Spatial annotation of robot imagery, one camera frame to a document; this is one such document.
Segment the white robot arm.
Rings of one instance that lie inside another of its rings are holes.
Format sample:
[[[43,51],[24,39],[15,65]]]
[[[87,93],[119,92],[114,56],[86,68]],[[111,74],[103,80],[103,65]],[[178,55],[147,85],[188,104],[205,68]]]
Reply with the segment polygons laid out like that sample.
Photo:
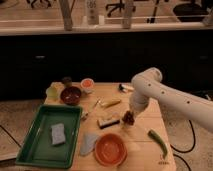
[[[179,91],[161,83],[162,73],[152,67],[136,74],[131,84],[130,111],[135,117],[143,112],[153,98],[182,112],[186,117],[213,133],[213,102]]]

